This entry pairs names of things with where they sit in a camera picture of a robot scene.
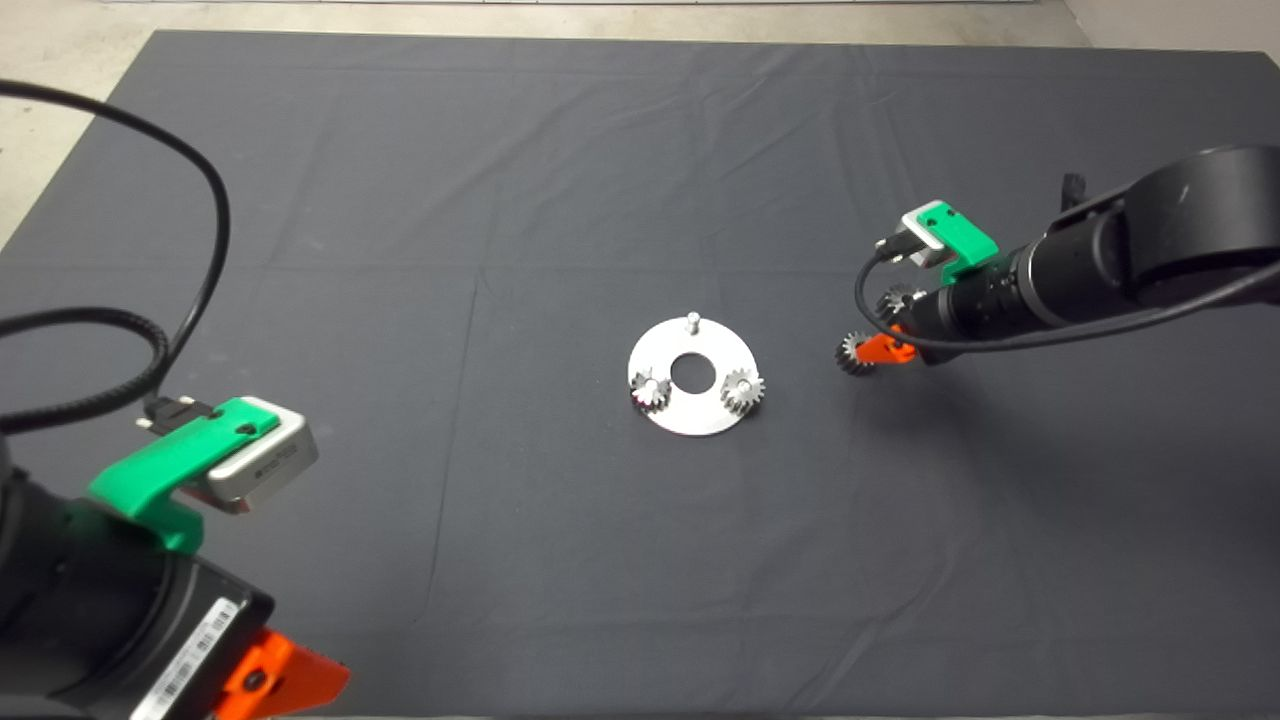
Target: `silver gear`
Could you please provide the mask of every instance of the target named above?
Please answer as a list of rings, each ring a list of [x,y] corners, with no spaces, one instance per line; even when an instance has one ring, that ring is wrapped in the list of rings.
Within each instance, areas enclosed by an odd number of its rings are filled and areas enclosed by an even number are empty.
[[[641,370],[631,378],[631,402],[641,413],[654,413],[671,400],[671,379],[658,378],[653,370]]]
[[[888,323],[897,316],[899,313],[906,310],[911,302],[915,302],[925,295],[928,293],[923,290],[911,287],[906,283],[891,284],[888,290],[884,291],[884,295],[876,301],[876,315],[878,315],[881,320]]]
[[[858,346],[872,337],[867,333],[849,333],[845,340],[836,346],[836,364],[850,375],[865,375],[876,369],[873,363],[863,363],[858,359]]]
[[[746,415],[764,400],[764,378],[755,370],[733,370],[721,386],[721,400],[730,411]]]

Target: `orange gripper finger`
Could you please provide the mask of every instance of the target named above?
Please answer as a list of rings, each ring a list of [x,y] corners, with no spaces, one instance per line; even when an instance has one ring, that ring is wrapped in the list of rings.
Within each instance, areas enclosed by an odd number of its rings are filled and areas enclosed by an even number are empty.
[[[892,328],[902,332],[901,325],[892,325]],[[879,333],[858,346],[858,360],[874,365],[901,365],[915,360],[915,347]]]
[[[264,628],[223,685],[218,720],[257,720],[333,702],[351,670]]]

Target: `metal plate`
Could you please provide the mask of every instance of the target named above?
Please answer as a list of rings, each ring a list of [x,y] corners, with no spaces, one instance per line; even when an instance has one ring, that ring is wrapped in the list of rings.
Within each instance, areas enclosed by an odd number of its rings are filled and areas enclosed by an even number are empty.
[[[712,436],[742,419],[724,407],[721,387],[733,370],[754,370],[751,348],[724,325],[690,313],[649,328],[631,350],[627,380],[640,372],[671,378],[671,366],[682,355],[701,355],[716,368],[716,380],[704,392],[691,393],[672,383],[671,400],[662,410],[646,416],[659,427],[682,436]]]

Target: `barcode label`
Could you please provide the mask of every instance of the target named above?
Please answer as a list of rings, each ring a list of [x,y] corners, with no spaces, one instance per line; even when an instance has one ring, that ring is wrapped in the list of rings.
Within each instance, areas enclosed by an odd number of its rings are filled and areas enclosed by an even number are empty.
[[[178,653],[169,661],[160,678],[151,685],[151,692],[142,698],[142,702],[133,708],[129,720],[164,720],[169,708],[173,707],[178,694],[187,687],[187,680],[196,674],[200,664],[205,661],[209,651],[218,644],[223,632],[236,619],[239,606],[220,597],[214,606],[205,612],[205,618],[196,625],[196,629],[182,643]]]

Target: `table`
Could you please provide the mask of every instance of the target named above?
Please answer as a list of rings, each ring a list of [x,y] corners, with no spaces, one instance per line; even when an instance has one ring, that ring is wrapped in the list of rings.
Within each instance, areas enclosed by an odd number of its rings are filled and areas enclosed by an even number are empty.
[[[320,464],[206,514],[205,550],[351,665],[329,711],[1280,708],[1274,311],[870,379],[831,359],[906,209],[1015,247],[1064,172],[1103,191],[1280,142],[1263,55],[161,32],[113,100],[230,187],[168,392],[311,418]],[[95,122],[0,256],[0,311],[173,327],[211,224],[179,159]],[[707,439],[623,386],[690,310],[768,382]],[[6,342],[3,396],[143,357]],[[143,442],[129,419],[14,455],[78,492]]]

